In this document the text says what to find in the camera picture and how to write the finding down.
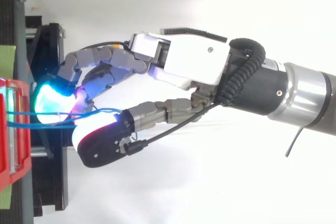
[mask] silver cylindrical joint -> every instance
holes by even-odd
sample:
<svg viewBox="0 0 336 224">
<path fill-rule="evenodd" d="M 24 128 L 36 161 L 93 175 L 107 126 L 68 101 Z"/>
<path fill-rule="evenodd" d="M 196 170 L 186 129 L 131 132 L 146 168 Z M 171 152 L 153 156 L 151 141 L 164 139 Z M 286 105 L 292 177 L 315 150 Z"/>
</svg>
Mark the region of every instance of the silver cylindrical joint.
<svg viewBox="0 0 336 224">
<path fill-rule="evenodd" d="M 288 86 L 279 107 L 268 115 L 271 120 L 305 127 L 319 115 L 327 87 L 321 72 L 285 63 Z"/>
</svg>

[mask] robotic finger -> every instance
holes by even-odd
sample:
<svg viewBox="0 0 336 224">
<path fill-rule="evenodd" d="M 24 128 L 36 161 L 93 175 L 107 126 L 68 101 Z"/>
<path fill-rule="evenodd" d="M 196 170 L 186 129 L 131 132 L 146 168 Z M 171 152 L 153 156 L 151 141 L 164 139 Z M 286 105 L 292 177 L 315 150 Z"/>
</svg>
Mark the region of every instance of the robotic finger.
<svg viewBox="0 0 336 224">
<path fill-rule="evenodd" d="M 144 102 L 120 114 L 91 116 L 74 130 L 72 142 L 83 163 L 99 167 L 141 151 L 151 140 L 132 141 L 131 134 L 154 127 L 157 123 L 197 121 L 206 103 L 192 106 L 189 99 Z"/>
</svg>

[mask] white background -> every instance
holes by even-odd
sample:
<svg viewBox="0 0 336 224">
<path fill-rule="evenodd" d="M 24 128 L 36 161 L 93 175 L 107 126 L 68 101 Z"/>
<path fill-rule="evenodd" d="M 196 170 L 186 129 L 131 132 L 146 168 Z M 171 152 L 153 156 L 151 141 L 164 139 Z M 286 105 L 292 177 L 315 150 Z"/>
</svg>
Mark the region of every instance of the white background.
<svg viewBox="0 0 336 224">
<path fill-rule="evenodd" d="M 67 31 L 65 52 L 137 31 L 188 26 L 260 42 L 267 57 L 336 74 L 335 0 L 27 0 Z M 96 99 L 98 107 L 189 97 L 136 76 Z M 141 132 L 150 137 L 160 124 Z M 102 168 L 68 151 L 69 206 L 36 223 L 336 223 L 336 139 L 266 117 L 216 108 L 198 123 Z"/>
</svg>

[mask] robotic hand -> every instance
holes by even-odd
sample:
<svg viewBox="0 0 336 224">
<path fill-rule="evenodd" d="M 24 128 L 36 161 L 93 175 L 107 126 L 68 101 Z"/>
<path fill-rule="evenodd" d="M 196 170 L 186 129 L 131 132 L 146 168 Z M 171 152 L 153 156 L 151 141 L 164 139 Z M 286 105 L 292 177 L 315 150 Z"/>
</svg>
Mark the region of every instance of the robotic hand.
<svg viewBox="0 0 336 224">
<path fill-rule="evenodd" d="M 124 49 L 105 46 L 72 52 L 57 73 L 39 85 L 35 112 L 49 112 L 46 100 L 56 104 L 54 111 L 88 112 L 94 97 L 135 73 L 148 73 L 184 90 L 196 88 L 190 100 L 144 102 L 79 124 L 72 141 L 88 167 L 137 153 L 217 105 L 336 135 L 335 76 L 266 59 L 264 48 L 250 39 L 234 39 L 229 45 L 226 41 L 203 31 L 177 28 L 164 29 L 159 35 L 134 34 L 129 43 L 123 43 Z M 80 69 L 90 66 L 96 67 L 76 88 Z M 60 117 L 40 115 L 39 119 L 57 122 Z M 149 140 L 131 141 L 133 132 L 159 122 L 178 125 Z"/>
</svg>

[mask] wire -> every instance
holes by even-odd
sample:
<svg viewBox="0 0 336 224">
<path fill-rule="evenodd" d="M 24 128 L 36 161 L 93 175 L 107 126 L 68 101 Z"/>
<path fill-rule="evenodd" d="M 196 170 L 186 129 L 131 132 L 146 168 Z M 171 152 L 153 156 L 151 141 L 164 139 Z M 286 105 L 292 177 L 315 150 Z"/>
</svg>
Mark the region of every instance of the wire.
<svg viewBox="0 0 336 224">
<path fill-rule="evenodd" d="M 88 112 L 88 113 L 83 113 L 83 114 L 78 114 L 78 113 L 65 113 L 65 114 L 71 114 L 71 115 L 79 115 L 76 118 L 71 118 L 71 119 L 67 119 L 64 120 L 62 122 L 57 122 L 57 123 L 34 123 L 34 124 L 29 124 L 29 123 L 17 123 L 17 122 L 7 122 L 7 125 L 9 127 L 19 127 L 19 128 L 23 128 L 23 129 L 68 129 L 70 127 L 76 127 L 75 125 L 65 125 L 65 126 L 60 126 L 60 128 L 55 128 L 57 125 L 59 124 L 65 124 L 65 123 L 70 123 L 73 122 L 75 120 L 79 120 L 79 119 L 83 119 L 83 118 L 87 118 L 91 115 L 94 114 L 98 114 L 100 112 L 105 112 L 105 113 L 112 113 L 112 112 L 117 112 L 117 113 L 121 113 L 121 110 L 118 109 L 113 109 L 113 108 L 102 108 L 102 109 L 98 109 L 92 112 Z M 28 114 L 28 115 L 36 115 L 36 114 L 49 114 L 49 115 L 60 115 L 61 113 L 32 113 L 32 112 L 10 112 L 7 111 L 7 114 L 14 114 L 14 115 L 22 115 L 22 114 Z"/>
<path fill-rule="evenodd" d="M 109 46 L 109 45 L 122 45 L 124 47 L 124 49 L 128 49 L 128 45 L 127 45 L 127 41 L 125 42 L 120 42 L 120 41 L 108 41 L 108 42 L 102 42 L 102 43 L 98 43 L 98 44 L 93 44 L 91 46 L 87 46 L 82 48 L 83 49 L 88 49 L 88 48 L 94 48 L 94 47 L 102 47 L 102 46 Z"/>
<path fill-rule="evenodd" d="M 201 115 L 203 115 L 204 113 L 208 112 L 209 110 L 213 109 L 214 107 L 220 105 L 220 103 L 214 103 L 208 107 L 205 107 L 204 109 L 202 109 L 201 111 L 197 112 L 196 114 L 194 114 L 193 116 L 191 116 L 190 118 L 188 118 L 187 120 L 183 121 L 182 123 L 179 123 L 177 126 L 172 127 L 171 129 L 155 136 L 152 137 L 150 139 L 147 140 L 147 143 L 153 143 L 156 140 L 159 140 L 171 133 L 173 133 L 174 131 L 177 131 L 178 129 L 182 128 L 183 126 L 187 125 L 188 123 L 194 121 L 196 118 L 200 117 Z"/>
<path fill-rule="evenodd" d="M 294 146 L 294 144 L 295 144 L 295 142 L 296 142 L 296 139 L 298 139 L 298 137 L 299 137 L 300 133 L 302 132 L 302 130 L 303 130 L 303 128 L 300 128 L 300 129 L 298 130 L 298 132 L 296 133 L 296 135 L 295 135 L 295 137 L 294 137 L 292 143 L 290 144 L 288 150 L 287 150 L 286 153 L 285 153 L 285 157 L 288 157 L 288 156 L 289 156 L 289 154 L 290 154 L 290 152 L 291 152 L 291 150 L 292 150 L 292 148 L 293 148 L 293 146 Z"/>
<path fill-rule="evenodd" d="M 76 125 L 45 125 L 45 126 L 34 126 L 34 125 L 17 125 L 13 122 L 7 122 L 8 127 L 20 128 L 20 129 L 30 129 L 30 130 L 42 130 L 42 129 L 73 129 Z"/>
</svg>

